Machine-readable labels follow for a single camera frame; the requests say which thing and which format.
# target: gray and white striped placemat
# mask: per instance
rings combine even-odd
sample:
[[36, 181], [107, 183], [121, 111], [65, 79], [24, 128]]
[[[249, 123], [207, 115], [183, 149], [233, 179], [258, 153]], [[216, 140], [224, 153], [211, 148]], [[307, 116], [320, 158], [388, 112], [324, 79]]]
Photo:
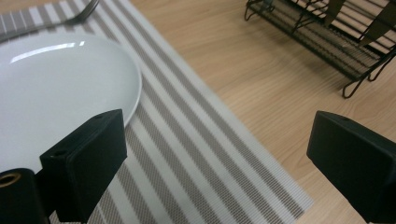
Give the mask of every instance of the gray and white striped placemat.
[[[71, 17], [87, 3], [3, 14], [0, 34]], [[140, 105], [125, 129], [128, 158], [90, 223], [293, 223], [312, 204], [128, 0], [102, 0], [82, 25], [31, 35], [64, 32], [120, 43], [137, 55], [143, 76]]]

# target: table surface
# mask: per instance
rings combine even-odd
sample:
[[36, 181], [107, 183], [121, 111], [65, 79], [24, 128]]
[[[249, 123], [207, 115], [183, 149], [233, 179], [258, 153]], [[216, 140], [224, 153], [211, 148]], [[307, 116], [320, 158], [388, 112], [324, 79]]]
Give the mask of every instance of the table surface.
[[[50, 1], [0, 0], [0, 13]], [[244, 21], [244, 1], [131, 2], [314, 199], [297, 223], [365, 223], [305, 152], [318, 110], [396, 141], [396, 61], [345, 100], [346, 78], [268, 22]]]

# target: wood grain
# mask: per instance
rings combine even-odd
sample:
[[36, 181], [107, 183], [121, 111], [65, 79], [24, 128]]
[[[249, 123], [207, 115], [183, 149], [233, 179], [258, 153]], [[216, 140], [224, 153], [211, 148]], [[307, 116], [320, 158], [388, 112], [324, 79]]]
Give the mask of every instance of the wood grain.
[[[0, 0], [0, 12], [49, 0]], [[306, 157], [316, 111], [356, 120], [396, 141], [396, 60], [348, 100], [339, 72], [240, 0], [131, 0], [315, 200], [297, 223], [364, 220]]]

